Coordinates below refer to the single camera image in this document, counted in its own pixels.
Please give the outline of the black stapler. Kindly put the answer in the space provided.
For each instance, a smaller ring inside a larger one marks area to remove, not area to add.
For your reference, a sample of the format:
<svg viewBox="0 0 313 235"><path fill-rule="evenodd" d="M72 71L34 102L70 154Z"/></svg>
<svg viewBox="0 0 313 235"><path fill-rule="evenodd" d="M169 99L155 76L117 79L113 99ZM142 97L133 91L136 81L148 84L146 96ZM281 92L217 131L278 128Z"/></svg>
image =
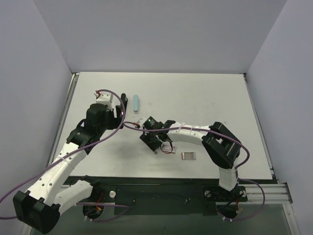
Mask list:
<svg viewBox="0 0 313 235"><path fill-rule="evenodd" d="M127 105L128 105L128 97L125 93L121 94L121 105L120 105L120 109L121 109L121 117L124 117L125 111L127 110Z"/></svg>

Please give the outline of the staple box tray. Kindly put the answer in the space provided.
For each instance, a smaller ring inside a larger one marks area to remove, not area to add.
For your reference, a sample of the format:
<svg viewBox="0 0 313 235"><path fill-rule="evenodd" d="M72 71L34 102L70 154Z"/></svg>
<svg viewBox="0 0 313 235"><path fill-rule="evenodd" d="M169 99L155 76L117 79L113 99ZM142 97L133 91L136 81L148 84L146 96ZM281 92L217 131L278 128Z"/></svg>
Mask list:
<svg viewBox="0 0 313 235"><path fill-rule="evenodd" d="M185 161L196 160L196 153L195 152L182 152L181 159Z"/></svg>

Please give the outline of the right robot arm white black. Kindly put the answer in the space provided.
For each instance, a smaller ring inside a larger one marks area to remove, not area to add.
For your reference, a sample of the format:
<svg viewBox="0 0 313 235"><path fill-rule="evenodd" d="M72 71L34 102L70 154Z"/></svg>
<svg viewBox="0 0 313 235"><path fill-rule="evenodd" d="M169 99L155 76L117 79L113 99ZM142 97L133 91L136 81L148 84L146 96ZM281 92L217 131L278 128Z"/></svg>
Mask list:
<svg viewBox="0 0 313 235"><path fill-rule="evenodd" d="M219 167L219 196L230 200L236 195L238 172L235 169L240 146L232 140L220 137L219 134L238 139L220 122L211 126L192 126L167 120L165 123L156 121L153 117L141 119L139 126L144 132L140 139L152 150L156 151L164 142L186 142L201 145L209 157Z"/></svg>

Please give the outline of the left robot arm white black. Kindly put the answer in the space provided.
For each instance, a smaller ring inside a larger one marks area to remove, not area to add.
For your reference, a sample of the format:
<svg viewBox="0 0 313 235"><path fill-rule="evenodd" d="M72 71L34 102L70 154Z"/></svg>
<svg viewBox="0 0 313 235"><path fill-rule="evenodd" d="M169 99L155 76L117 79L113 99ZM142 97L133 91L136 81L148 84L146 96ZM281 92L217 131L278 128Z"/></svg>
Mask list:
<svg viewBox="0 0 313 235"><path fill-rule="evenodd" d="M100 143L105 131L116 133L121 128L124 114L124 103L115 110L104 103L90 105L85 119L71 131L58 157L37 175L38 179L32 186L14 195L17 219L47 234L66 210L84 199L94 202L101 198L100 182L90 176L83 176L63 191L60 189L75 167Z"/></svg>

